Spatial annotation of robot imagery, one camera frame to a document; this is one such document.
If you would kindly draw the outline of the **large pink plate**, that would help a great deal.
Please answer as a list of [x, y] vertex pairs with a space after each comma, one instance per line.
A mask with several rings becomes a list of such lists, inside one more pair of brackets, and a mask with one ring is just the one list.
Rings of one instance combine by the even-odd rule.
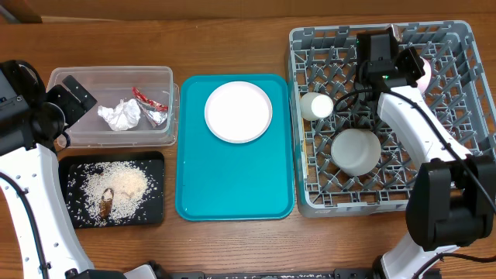
[[263, 89], [247, 81], [230, 81], [217, 87], [205, 103], [209, 130], [227, 143], [248, 143], [268, 129], [272, 103]]

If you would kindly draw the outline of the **red foil wrapper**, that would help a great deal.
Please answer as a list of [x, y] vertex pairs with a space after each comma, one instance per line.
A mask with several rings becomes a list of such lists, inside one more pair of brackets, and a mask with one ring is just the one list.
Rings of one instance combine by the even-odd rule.
[[167, 120], [168, 106], [146, 97], [136, 87], [132, 87], [133, 97], [153, 128]]

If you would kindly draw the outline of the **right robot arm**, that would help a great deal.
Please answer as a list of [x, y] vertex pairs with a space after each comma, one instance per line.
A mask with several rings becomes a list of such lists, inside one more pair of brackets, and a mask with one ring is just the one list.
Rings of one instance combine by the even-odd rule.
[[460, 247], [493, 230], [495, 161], [474, 156], [429, 109], [422, 95], [431, 67], [414, 47], [399, 48], [393, 28], [356, 37], [356, 81], [418, 169], [405, 211], [408, 232], [375, 260], [373, 276], [439, 278], [436, 262], [461, 258]]

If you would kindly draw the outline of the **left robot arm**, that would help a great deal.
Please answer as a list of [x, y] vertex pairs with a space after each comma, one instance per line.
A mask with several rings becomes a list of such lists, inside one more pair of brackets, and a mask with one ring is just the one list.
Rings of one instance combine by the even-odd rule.
[[26, 278], [159, 278], [150, 261], [128, 272], [97, 270], [75, 234], [54, 140], [96, 99], [76, 81], [50, 91], [23, 60], [1, 64], [1, 190]]

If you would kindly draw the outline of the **white napkin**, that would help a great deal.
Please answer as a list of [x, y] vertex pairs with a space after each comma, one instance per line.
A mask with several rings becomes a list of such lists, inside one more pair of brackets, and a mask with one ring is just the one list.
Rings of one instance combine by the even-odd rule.
[[135, 99], [124, 102], [122, 99], [115, 108], [98, 107], [98, 115], [102, 117], [113, 131], [126, 131], [134, 128], [140, 121], [140, 107]]

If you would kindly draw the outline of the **cream paper cup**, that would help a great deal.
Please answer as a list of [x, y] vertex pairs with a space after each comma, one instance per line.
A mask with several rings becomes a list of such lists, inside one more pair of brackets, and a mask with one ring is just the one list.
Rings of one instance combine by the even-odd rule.
[[327, 118], [332, 114], [333, 101], [325, 94], [309, 92], [300, 98], [301, 117], [307, 121]]

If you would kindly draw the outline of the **grey bowl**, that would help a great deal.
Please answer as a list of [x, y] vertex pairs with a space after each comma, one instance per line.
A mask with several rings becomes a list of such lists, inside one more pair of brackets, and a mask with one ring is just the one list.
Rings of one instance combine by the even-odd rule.
[[381, 144], [377, 136], [365, 129], [345, 129], [331, 145], [334, 164], [349, 176], [371, 172], [381, 158]]

